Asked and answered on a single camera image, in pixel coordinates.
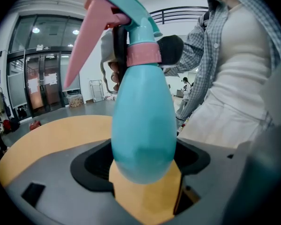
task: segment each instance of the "railing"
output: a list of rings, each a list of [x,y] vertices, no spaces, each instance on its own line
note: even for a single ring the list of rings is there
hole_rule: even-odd
[[[151,14],[155,23],[165,24],[177,20],[197,20],[201,15],[208,11],[207,7],[171,7],[154,11]]]

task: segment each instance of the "spray bottle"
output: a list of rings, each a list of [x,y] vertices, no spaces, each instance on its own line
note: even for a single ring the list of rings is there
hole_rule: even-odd
[[[149,184],[170,167],[176,149],[174,105],[163,71],[161,36],[148,11],[137,0],[87,0],[87,14],[69,62],[69,86],[105,29],[114,28],[126,44],[127,57],[119,61],[121,86],[112,119],[111,146],[115,162],[130,181]]]

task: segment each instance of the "white shirt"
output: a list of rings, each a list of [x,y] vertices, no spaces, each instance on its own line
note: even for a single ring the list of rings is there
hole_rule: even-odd
[[[210,92],[256,119],[266,112],[259,92],[271,74],[267,33],[242,4],[233,7],[222,30],[216,79]]]
[[[183,87],[183,98],[182,100],[188,100],[189,95],[191,93],[192,87],[190,86],[189,83],[187,83],[184,87]]]

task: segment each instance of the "round table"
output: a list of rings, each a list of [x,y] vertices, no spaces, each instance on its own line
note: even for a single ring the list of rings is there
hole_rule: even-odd
[[[1,184],[7,186],[22,171],[48,154],[109,139],[111,121],[112,117],[109,116],[75,116],[56,120],[30,131],[1,159]],[[181,173],[174,161],[167,174],[150,185],[130,182],[122,176],[114,161],[109,174],[117,202],[144,224],[159,224],[174,217],[180,178]]]

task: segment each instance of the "door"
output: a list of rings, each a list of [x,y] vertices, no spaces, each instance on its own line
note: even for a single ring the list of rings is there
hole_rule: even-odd
[[[59,54],[47,53],[26,57],[26,89],[32,116],[62,108]]]

